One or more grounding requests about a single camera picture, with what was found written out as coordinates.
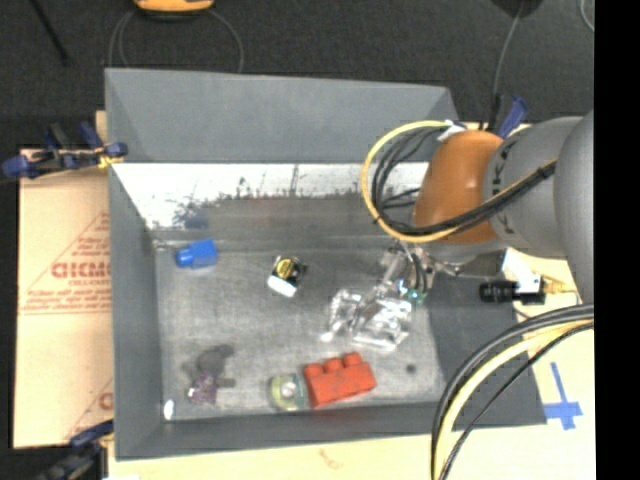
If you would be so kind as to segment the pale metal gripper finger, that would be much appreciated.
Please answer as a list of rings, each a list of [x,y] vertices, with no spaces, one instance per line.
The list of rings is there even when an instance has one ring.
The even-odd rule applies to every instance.
[[[368,297],[356,307],[356,330],[380,329],[395,331],[399,328],[397,301],[388,297]]]
[[[377,284],[368,290],[356,291],[351,295],[353,302],[353,318],[373,318],[383,307],[383,300],[388,293],[388,287]]]

